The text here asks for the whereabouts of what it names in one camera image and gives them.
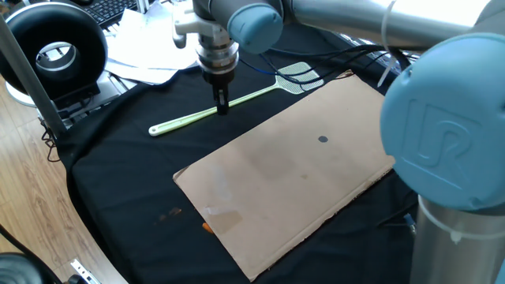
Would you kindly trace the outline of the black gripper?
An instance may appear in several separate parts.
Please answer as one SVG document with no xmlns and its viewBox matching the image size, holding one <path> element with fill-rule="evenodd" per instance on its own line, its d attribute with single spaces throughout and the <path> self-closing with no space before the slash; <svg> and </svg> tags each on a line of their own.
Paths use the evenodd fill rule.
<svg viewBox="0 0 505 284">
<path fill-rule="evenodd" d="M 217 114 L 226 115 L 229 110 L 229 99 L 227 87 L 235 77 L 233 70 L 226 73 L 209 73 L 203 71 L 204 80 L 214 87 L 213 98 L 215 101 Z"/>
</svg>

